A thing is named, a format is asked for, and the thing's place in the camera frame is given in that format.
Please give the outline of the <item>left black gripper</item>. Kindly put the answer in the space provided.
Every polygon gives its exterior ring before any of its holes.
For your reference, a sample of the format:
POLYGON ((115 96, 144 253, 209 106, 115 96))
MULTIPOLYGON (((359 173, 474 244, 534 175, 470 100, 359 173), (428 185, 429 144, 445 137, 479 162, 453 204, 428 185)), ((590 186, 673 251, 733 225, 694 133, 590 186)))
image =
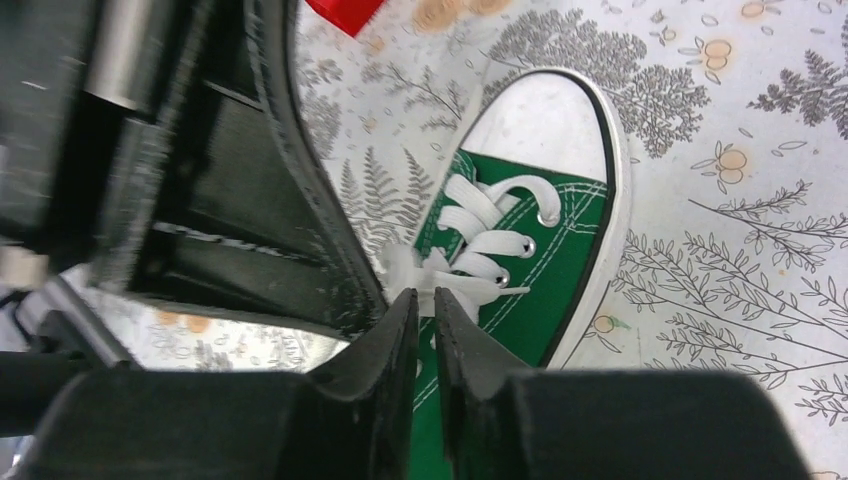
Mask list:
POLYGON ((208 1, 2 3, 3 283, 85 264, 129 286, 211 17, 208 1))

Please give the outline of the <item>white shoelace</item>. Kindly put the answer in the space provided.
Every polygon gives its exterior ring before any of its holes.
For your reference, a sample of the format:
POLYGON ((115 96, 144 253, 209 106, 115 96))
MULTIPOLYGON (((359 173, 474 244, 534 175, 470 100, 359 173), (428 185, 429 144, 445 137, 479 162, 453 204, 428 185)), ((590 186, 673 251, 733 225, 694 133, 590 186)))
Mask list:
POLYGON ((528 191, 539 207, 539 222, 553 227, 561 219, 562 202, 554 185, 535 175, 519 175, 493 185, 478 185, 454 174, 447 180, 445 196, 453 203, 436 217, 440 230, 454 230, 464 245, 449 258, 435 248, 422 256, 411 246, 389 245, 381 257, 385 293, 396 297, 402 290, 418 291, 419 312, 435 315, 435 291, 451 290, 474 322, 479 310, 503 296, 523 295, 528 287, 511 287, 510 274, 492 259, 494 255, 529 258, 536 252, 533 238, 497 227, 505 213, 498 204, 514 189, 528 191))

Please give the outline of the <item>green white sneaker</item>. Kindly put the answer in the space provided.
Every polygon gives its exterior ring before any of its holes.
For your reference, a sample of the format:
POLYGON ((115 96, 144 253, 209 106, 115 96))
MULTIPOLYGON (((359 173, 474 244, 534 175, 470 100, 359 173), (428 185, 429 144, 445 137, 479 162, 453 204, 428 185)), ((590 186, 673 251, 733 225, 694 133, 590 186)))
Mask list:
MULTIPOLYGON (((454 141, 443 181, 425 209, 411 246, 422 256, 439 249, 449 258, 464 245, 440 230, 436 217, 453 202, 447 180, 459 174, 478 185, 519 175, 552 183, 561 219, 546 227, 532 195, 514 189, 498 204, 499 229, 533 238, 529 258, 494 255, 523 295, 503 296, 479 310, 474 322, 534 367, 559 369, 594 319, 621 258, 630 219, 630 168, 619 116, 601 87, 562 68, 538 68, 509 81, 487 106, 473 98, 454 141)), ((413 399, 409 475, 448 479, 437 380, 436 321, 420 314, 419 360, 413 399)))

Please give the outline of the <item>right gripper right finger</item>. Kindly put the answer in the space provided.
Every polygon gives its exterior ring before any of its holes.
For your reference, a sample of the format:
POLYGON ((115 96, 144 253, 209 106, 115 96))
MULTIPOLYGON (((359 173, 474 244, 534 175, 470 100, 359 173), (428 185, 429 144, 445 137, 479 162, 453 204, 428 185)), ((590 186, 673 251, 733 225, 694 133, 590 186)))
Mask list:
POLYGON ((766 394, 721 371, 533 368, 435 292, 445 455, 457 479, 805 479, 766 394))

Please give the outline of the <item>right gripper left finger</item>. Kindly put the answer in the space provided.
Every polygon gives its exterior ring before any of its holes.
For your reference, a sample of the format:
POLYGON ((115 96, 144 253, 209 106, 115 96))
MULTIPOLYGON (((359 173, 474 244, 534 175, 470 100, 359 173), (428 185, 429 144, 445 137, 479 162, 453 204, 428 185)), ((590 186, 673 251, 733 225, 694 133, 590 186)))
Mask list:
POLYGON ((82 370, 40 417, 17 479, 404 479, 418 296, 307 373, 82 370))

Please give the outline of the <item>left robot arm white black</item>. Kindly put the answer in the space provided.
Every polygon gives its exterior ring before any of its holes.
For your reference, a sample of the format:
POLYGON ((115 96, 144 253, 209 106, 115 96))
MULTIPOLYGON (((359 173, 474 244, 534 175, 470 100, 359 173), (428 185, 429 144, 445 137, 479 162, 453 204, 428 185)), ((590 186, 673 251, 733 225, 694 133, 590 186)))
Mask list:
POLYGON ((296 1, 1 5, 1 433, 135 360, 62 279, 354 340, 383 315, 299 96, 296 1))

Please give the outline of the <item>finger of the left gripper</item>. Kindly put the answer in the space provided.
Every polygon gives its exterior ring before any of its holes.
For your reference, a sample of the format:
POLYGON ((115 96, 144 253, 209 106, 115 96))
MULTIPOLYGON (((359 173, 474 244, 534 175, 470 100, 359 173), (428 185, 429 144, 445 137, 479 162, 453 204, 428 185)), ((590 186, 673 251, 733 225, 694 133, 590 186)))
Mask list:
POLYGON ((301 114, 293 1, 155 1, 92 283, 164 310, 356 338, 376 275, 301 114))

